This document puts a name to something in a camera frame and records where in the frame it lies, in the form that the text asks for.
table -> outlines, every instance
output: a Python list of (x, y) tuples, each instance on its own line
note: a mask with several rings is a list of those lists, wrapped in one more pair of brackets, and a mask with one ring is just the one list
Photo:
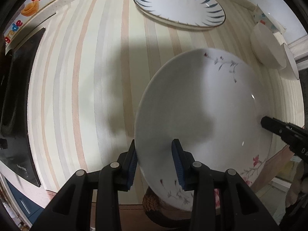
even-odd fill
[[(57, 192), (78, 169), (100, 170), (128, 149), (141, 96), (169, 59), (196, 48), (241, 58), (268, 92), (271, 114), (304, 125), (299, 81), (279, 77), (253, 54), (251, 11), (229, 0), (222, 26), (204, 32), (168, 27), (145, 17), (133, 0), (75, 0), (57, 11), (34, 61), (28, 97), (33, 159), (45, 189)], [(285, 144), (273, 136), (269, 158)], [(147, 183), (137, 169), (121, 204), (141, 204)]]

